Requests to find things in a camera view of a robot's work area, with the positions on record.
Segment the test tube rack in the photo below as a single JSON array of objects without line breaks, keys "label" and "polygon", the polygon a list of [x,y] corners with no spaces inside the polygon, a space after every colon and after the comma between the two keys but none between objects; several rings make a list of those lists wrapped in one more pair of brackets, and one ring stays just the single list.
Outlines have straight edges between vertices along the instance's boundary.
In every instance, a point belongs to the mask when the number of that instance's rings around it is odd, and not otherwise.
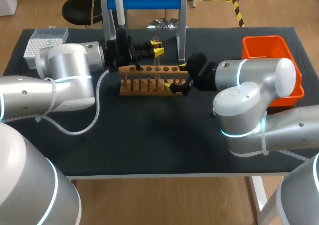
[{"label": "test tube rack", "polygon": [[[121,96],[181,96],[182,93],[172,94],[165,83],[183,84],[187,71],[181,71],[178,66],[141,66],[139,70],[136,70],[134,66],[125,66],[119,68],[119,74],[123,77],[120,87]],[[162,78],[167,75],[173,76],[174,79]]]}]

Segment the floor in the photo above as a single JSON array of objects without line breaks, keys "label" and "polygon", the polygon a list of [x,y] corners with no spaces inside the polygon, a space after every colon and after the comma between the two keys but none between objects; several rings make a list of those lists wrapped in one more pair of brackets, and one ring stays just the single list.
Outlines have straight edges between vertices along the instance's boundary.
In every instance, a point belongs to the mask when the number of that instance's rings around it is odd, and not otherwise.
[{"label": "floor", "polygon": [[[14,16],[0,17],[0,73],[25,28],[76,27],[66,22],[61,7],[66,0],[18,0]],[[246,27],[293,26],[319,73],[319,1],[241,0]],[[130,11],[129,27],[144,28],[163,11]],[[189,27],[238,27],[231,3],[198,1],[188,5]],[[264,177],[269,197],[281,177]],[[256,214],[247,178],[185,178],[78,180],[82,198],[81,225],[254,225]],[[273,224],[280,224],[278,219]]]}]

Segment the orange bin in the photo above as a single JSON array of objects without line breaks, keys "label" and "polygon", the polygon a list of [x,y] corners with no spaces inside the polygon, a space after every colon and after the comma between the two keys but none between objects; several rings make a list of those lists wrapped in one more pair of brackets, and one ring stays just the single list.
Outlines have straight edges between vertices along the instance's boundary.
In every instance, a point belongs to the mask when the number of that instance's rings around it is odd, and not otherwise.
[{"label": "orange bin", "polygon": [[296,85],[290,96],[274,100],[271,107],[289,107],[297,100],[304,97],[305,92],[302,88],[302,76],[299,68],[291,55],[285,40],[281,36],[252,36],[243,38],[243,59],[256,58],[288,58],[296,69]]}]

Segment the black tabletop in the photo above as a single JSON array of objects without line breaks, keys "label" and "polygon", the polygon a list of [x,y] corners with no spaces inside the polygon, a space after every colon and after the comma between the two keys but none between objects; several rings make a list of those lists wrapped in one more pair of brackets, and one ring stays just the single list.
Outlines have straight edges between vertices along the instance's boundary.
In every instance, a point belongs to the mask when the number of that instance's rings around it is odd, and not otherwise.
[{"label": "black tabletop", "polygon": [[[33,29],[24,30],[4,75],[38,77],[23,58]],[[135,42],[158,36],[164,43],[162,65],[178,65],[176,31],[171,29],[128,30]],[[186,31],[186,58],[203,52],[211,61],[241,59],[242,38],[253,35],[282,36],[302,75],[305,96],[295,106],[319,104],[318,77],[293,28],[207,28]],[[67,42],[103,42],[99,29],[69,29]],[[96,84],[100,75],[92,75]],[[79,136],[61,133],[46,121],[25,119],[9,123],[67,176],[193,173],[284,173],[302,161],[271,152],[239,158],[232,155],[216,118],[210,117],[215,92],[192,89],[187,97],[120,97],[120,78],[111,73],[101,84],[101,113],[95,126]],[[90,124],[95,107],[50,116],[70,131]],[[296,150],[312,157],[319,149]]]}]

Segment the white cable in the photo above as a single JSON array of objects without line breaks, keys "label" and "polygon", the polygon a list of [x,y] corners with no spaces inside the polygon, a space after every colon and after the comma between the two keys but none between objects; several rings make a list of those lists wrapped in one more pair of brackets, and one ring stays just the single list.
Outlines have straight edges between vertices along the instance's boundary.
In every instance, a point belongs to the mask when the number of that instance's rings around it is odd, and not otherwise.
[{"label": "white cable", "polygon": [[290,151],[287,151],[287,150],[284,150],[284,149],[277,150],[277,151],[278,151],[279,153],[289,155],[289,156],[294,157],[294,158],[296,158],[296,159],[300,159],[300,160],[302,160],[302,161],[304,161],[304,162],[310,160],[310,159],[308,159],[308,158],[306,158],[306,157],[303,157],[303,156],[301,156],[301,155],[295,154],[295,153],[293,153],[293,152],[290,152]]},{"label": "white cable", "polygon": [[57,122],[55,122],[52,118],[47,117],[45,115],[26,115],[26,116],[19,116],[19,117],[15,117],[15,118],[10,118],[10,119],[5,119],[2,122],[6,123],[6,122],[11,122],[11,121],[15,121],[15,120],[19,120],[19,119],[25,119],[25,118],[41,118],[41,119],[45,119],[48,122],[52,123],[55,127],[57,127],[61,132],[67,134],[67,135],[80,135],[83,134],[85,132],[87,132],[88,130],[90,130],[94,124],[96,123],[96,121],[98,120],[99,114],[100,114],[100,84],[103,80],[103,78],[109,73],[109,70],[106,70],[99,78],[98,83],[96,85],[96,113],[95,113],[95,117],[93,119],[93,121],[89,124],[88,127],[86,127],[85,129],[78,131],[78,132],[71,132],[66,130],[65,128],[63,128],[61,125],[59,125]]},{"label": "white cable", "polygon": [[263,118],[261,119],[261,145],[264,155],[269,154],[269,151],[266,150],[266,115],[267,111],[265,111]]},{"label": "white cable", "polygon": [[[49,109],[45,113],[43,113],[42,116],[45,116],[45,115],[47,115],[48,113],[51,112],[52,108],[54,107],[55,100],[56,100],[56,83],[55,83],[55,81],[52,78],[48,78],[48,77],[44,78],[44,80],[45,81],[50,81],[52,83],[52,94],[53,94],[53,96],[52,96],[52,99],[51,99],[51,104],[49,106]],[[35,117],[35,120],[36,120],[36,122],[40,122],[41,117]]]}]

